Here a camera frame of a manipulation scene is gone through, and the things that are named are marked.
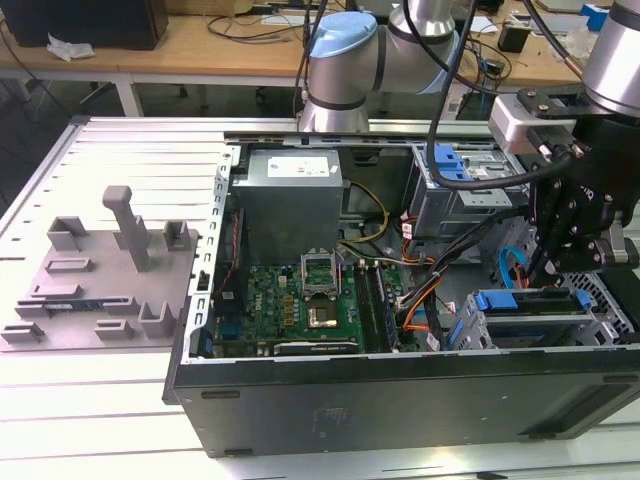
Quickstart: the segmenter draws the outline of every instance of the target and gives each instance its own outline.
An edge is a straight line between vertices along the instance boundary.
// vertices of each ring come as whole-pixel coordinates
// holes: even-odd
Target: black box
[[[498,48],[503,52],[520,53],[530,32],[530,27],[505,25],[498,38]]]
[[[0,8],[22,47],[45,46],[51,33],[70,43],[153,50],[168,24],[164,0],[0,0]]]

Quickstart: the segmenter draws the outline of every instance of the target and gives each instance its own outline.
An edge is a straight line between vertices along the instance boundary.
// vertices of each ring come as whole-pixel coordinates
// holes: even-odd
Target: gray floor
[[[91,92],[88,83],[80,82],[55,82],[50,90],[73,114],[80,113],[80,101]],[[209,108],[205,111],[200,109],[195,86],[188,85],[187,90],[188,98],[180,98],[177,86],[138,85],[146,116],[283,118],[292,115],[293,89],[289,88],[265,88],[262,91],[265,101],[259,104],[254,87],[208,86]],[[30,102],[20,104],[12,98],[0,106],[0,216],[67,124],[67,116],[43,93],[34,85]],[[430,118],[433,102],[432,95],[394,95],[386,118]],[[369,96],[370,118],[382,116],[378,111],[379,103],[379,94]],[[470,102],[463,118],[483,117],[482,112],[476,110],[476,104]],[[115,89],[94,102],[90,114],[122,116]]]

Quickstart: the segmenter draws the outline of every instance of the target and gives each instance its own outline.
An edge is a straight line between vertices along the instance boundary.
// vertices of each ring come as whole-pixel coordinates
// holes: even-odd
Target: wire bundle
[[[397,315],[401,318],[406,314],[402,324],[403,329],[406,331],[417,327],[417,325],[411,325],[411,318],[429,295],[435,292],[435,289],[442,281],[442,275],[453,261],[457,260],[464,251],[477,245],[494,225],[509,218],[524,216],[526,213],[527,208],[525,206],[501,210],[474,225],[469,231],[451,242],[429,268],[427,280],[401,299]]]

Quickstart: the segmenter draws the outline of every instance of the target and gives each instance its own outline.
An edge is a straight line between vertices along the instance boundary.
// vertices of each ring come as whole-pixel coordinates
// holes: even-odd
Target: black cable
[[[311,3],[312,3],[312,0],[309,0],[307,4],[307,10],[311,9]],[[318,30],[318,26],[320,25],[320,19],[322,18],[322,15],[324,14],[324,11],[327,8],[328,3],[329,3],[328,0],[320,0],[320,5],[318,6],[318,10],[316,12],[316,19],[313,22],[313,28],[311,30],[311,34],[307,39],[307,43],[305,44],[304,49],[302,51],[302,56],[300,57],[300,64],[298,65],[298,71],[296,72],[296,82],[293,87],[293,102],[292,102],[293,118],[296,118],[296,113],[297,113],[296,100],[298,99],[298,89],[300,88],[300,76],[302,75],[302,69],[305,66],[305,62],[306,64],[309,63],[309,55],[311,54],[311,45],[313,44],[313,39],[315,38],[316,32]]]
[[[435,263],[429,268],[427,273],[428,279],[403,298],[403,307],[398,310],[398,313],[402,315],[405,311],[409,310],[412,306],[411,301],[420,298],[425,291],[431,288],[433,284],[440,279],[442,272],[449,267],[451,262],[457,260],[460,255],[469,248],[477,245],[494,225],[510,218],[525,216],[526,213],[526,206],[500,210],[499,212],[496,212],[475,224],[465,233],[453,240],[438,257]]]
[[[476,81],[475,83],[479,83],[480,82],[480,77],[483,74],[483,68],[482,68],[482,59],[480,58],[480,54],[478,53],[477,50],[475,50],[475,48],[470,48],[467,47],[467,50],[469,50],[470,52],[472,52],[474,54],[474,56],[476,57],[476,63],[477,63],[477,68],[478,68],[478,73],[476,74]],[[456,120],[458,120],[460,118],[460,115],[462,115],[462,112],[465,110],[465,108],[467,108],[467,106],[469,105],[469,101],[471,100],[471,96],[473,95],[473,90],[470,91],[469,93],[467,93],[467,95],[464,97],[464,99],[462,100],[462,103],[460,104],[460,108],[458,108],[458,113],[456,114]]]
[[[296,28],[302,28],[302,25],[293,25],[290,27],[286,27],[286,28],[281,28],[279,30],[274,30],[272,32],[265,32],[265,33],[257,33],[255,35],[246,35],[246,36],[238,36],[238,35],[229,35],[227,33],[224,32],[219,32],[218,30],[215,30],[212,25],[220,20],[223,20],[225,18],[229,18],[225,15],[219,15],[217,17],[214,17],[213,19],[211,19],[211,21],[209,23],[207,23],[207,29],[209,30],[209,32],[213,33],[214,35],[218,36],[218,37],[222,37],[222,38],[226,38],[227,40],[235,40],[235,41],[247,41],[247,40],[269,40],[270,37],[273,37],[275,35],[277,35],[278,33],[284,33],[284,32],[289,32],[291,30],[295,30]]]
[[[507,78],[509,78],[509,75],[511,75],[511,72],[513,71],[513,64],[511,63],[511,60],[509,60],[509,58],[504,53],[502,53],[497,48],[492,47],[491,45],[487,45],[486,43],[481,42],[480,40],[476,40],[475,38],[469,38],[468,40],[472,44],[480,45],[480,49],[479,49],[480,58],[483,58],[482,57],[482,47],[484,47],[484,48],[488,48],[492,52],[497,53],[500,57],[502,57],[504,59],[505,67],[508,67],[508,70],[504,74],[501,73],[500,76],[498,78],[494,78],[494,80],[498,80],[499,79],[500,81],[503,81],[503,80],[506,80]]]
[[[6,24],[5,19],[3,18],[2,20],[0,20],[0,36],[2,37],[2,41],[4,42],[4,45],[7,47],[7,50],[9,50],[9,53],[11,54],[11,56],[13,57],[13,59],[16,61],[16,63],[18,65],[20,65],[20,68],[22,68],[25,72],[27,72],[29,74],[29,76],[36,81],[36,83],[38,85],[40,85],[42,87],[42,89],[47,93],[47,95],[49,95],[49,97],[51,98],[51,100],[53,101],[53,103],[55,103],[58,107],[60,107],[60,109],[69,117],[71,118],[71,112],[69,111],[69,109],[67,109],[67,107],[65,107],[62,102],[60,102],[60,100],[58,100],[56,98],[56,96],[51,93],[51,91],[45,86],[44,82],[42,80],[40,80],[38,77],[36,77],[33,72],[31,70],[29,70],[29,67],[27,67],[22,60],[20,60],[18,58],[18,56],[16,55],[16,52],[13,51],[13,48],[11,48],[11,45],[9,44],[9,42],[7,41],[7,37],[4,35],[4,31],[2,29],[2,27]]]
[[[416,28],[415,23],[413,23],[413,20],[411,18],[411,12],[409,11],[409,0],[402,0],[402,11],[404,12],[404,16],[405,16],[405,20],[407,22],[407,26],[409,27],[409,30],[411,30],[411,34],[414,36],[414,38],[416,39],[416,41],[418,42],[418,44],[422,47],[422,49],[427,52],[427,54],[431,57],[431,59],[436,62],[440,68],[442,68],[445,72],[449,73],[449,70],[453,71],[453,76],[456,80],[458,80],[460,83],[462,83],[463,85],[469,87],[472,90],[475,90],[476,92],[481,92],[481,93],[485,93],[487,95],[492,95],[492,96],[496,96],[496,95],[500,95],[503,93],[508,93],[508,92],[496,92],[494,90],[490,90],[488,88],[484,88],[476,83],[473,83],[469,80],[467,80],[466,78],[464,78],[462,75],[459,75],[456,71],[458,69],[458,66],[456,65],[455,68],[453,68],[453,64],[451,65],[451,67],[449,67],[449,65],[446,64],[445,61],[443,61],[429,46],[429,44],[427,42],[424,41],[424,39],[422,38],[422,36],[420,35],[420,32],[418,32],[418,29]],[[460,44],[462,45],[463,49],[464,49],[464,44],[465,44],[465,39],[466,39],[467,35],[460,35]]]
[[[551,32],[551,30],[549,30],[547,24],[544,23],[544,20],[542,20],[542,17],[538,13],[538,10],[536,10],[536,7],[534,7],[531,3],[531,0],[522,0],[522,3],[524,3],[525,8],[529,12],[529,15],[531,15],[533,21],[536,22],[544,37],[551,44],[553,49],[558,52],[558,55],[560,55],[563,60],[565,58],[571,57],[569,51],[564,48],[564,46],[560,43],[556,36]]]
[[[445,76],[442,85],[442,91],[440,93],[440,100],[438,102],[438,108],[429,126],[427,143],[424,148],[429,173],[431,174],[434,182],[439,183],[441,187],[449,188],[451,190],[490,190],[494,188],[507,188],[516,185],[523,185],[532,181],[540,180],[542,178],[557,175],[569,168],[573,163],[573,155],[571,151],[560,146],[554,147],[553,149],[554,157],[557,160],[555,163],[544,168],[534,169],[530,172],[513,175],[511,177],[492,178],[489,180],[464,181],[451,180],[440,173],[435,155],[438,124],[440,123],[440,118],[442,117],[442,114],[444,112],[445,104],[447,101],[447,94],[449,92],[449,88],[451,88],[451,83],[453,82],[455,71],[460,64],[460,59],[462,58],[462,54],[464,53],[466,39],[469,35],[469,30],[471,29],[471,23],[473,21],[473,16],[475,14],[477,5],[478,0],[471,0],[471,4],[469,5],[469,16],[465,20],[464,26],[462,27],[460,43],[458,44],[458,48],[454,53],[453,61],[451,63],[451,69],[449,69],[447,75]]]

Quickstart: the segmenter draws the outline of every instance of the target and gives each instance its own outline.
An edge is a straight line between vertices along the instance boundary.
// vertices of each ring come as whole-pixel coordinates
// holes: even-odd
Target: blue latch
[[[476,304],[479,310],[517,310],[518,302],[516,302],[513,293],[508,291],[482,291],[476,296]]]
[[[592,304],[591,297],[585,290],[581,288],[576,290],[576,298],[580,302],[580,305],[582,306],[585,312],[591,308],[591,304]]]
[[[436,145],[434,151],[436,163],[443,177],[451,180],[471,180],[464,169],[464,160],[458,156],[451,145]]]

